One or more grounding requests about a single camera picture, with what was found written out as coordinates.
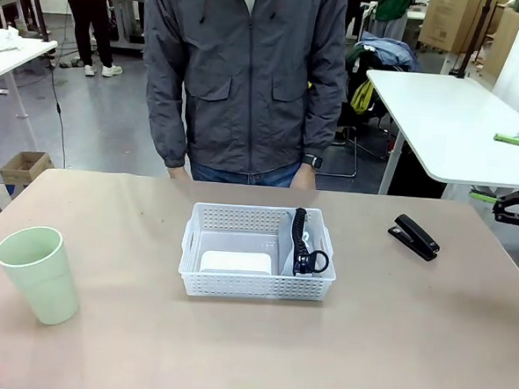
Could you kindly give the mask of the person's left hand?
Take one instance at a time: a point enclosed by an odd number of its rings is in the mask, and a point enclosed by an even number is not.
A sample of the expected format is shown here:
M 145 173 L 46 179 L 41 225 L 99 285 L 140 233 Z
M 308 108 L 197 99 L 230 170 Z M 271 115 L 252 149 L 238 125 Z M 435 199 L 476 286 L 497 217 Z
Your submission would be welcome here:
M 317 188 L 316 175 L 316 170 L 311 165 L 302 163 L 292 178 L 290 186 L 301 190 L 315 190 Z

